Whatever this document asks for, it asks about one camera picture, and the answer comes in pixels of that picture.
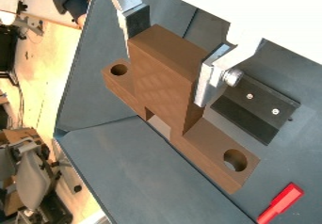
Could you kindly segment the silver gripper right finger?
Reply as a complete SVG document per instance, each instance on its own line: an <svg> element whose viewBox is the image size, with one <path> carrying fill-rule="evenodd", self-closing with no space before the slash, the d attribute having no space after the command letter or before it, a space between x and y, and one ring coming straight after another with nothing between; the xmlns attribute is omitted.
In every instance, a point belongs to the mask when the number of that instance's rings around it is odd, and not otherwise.
<svg viewBox="0 0 322 224"><path fill-rule="evenodd" d="M193 103L204 107L223 84L235 86L243 72L233 69L239 64L240 46L220 43L203 59L195 87Z"/></svg>

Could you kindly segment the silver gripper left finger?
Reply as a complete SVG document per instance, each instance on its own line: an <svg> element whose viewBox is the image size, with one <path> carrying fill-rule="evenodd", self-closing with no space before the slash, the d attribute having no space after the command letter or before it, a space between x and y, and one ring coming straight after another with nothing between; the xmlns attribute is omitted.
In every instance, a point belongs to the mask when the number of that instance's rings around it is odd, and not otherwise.
<svg viewBox="0 0 322 224"><path fill-rule="evenodd" d="M123 31L124 44L151 27L149 6L141 0L111 0L117 12L117 24Z"/></svg>

